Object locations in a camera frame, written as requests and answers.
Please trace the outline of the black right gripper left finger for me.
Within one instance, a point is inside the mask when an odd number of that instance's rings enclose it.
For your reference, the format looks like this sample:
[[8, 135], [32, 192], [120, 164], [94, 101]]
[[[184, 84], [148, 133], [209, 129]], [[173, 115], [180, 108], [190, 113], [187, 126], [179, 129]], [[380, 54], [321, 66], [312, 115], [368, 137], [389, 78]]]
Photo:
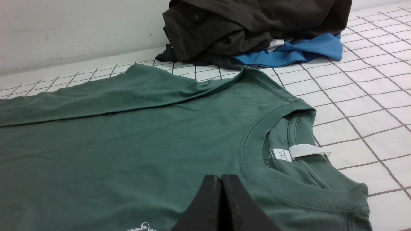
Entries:
[[217, 231], [221, 190], [220, 178], [206, 175], [191, 204], [171, 230]]

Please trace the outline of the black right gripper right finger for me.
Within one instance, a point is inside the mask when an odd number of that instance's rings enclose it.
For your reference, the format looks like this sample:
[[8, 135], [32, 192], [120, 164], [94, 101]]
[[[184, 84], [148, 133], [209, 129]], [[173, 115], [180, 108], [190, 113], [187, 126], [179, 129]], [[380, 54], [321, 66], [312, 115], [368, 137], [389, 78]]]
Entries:
[[280, 231], [236, 175], [222, 175], [222, 231]]

